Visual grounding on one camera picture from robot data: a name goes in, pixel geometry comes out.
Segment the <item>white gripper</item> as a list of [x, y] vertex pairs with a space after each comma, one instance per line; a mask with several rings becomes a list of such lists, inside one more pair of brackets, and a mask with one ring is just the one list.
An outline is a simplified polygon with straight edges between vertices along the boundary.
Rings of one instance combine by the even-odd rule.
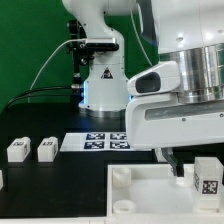
[[174, 94], [134, 97], [126, 108], [126, 133], [135, 150], [162, 148], [173, 175], [184, 166], [173, 149], [224, 142], [224, 100], [178, 104]]

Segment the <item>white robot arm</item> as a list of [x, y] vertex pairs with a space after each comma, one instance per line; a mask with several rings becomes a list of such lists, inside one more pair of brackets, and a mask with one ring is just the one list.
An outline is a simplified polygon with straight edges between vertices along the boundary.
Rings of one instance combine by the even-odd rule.
[[[90, 66], [81, 110], [125, 114], [134, 149], [224, 142], [224, 0], [62, 0]], [[104, 21], [132, 12], [159, 61], [127, 78], [124, 39]]]

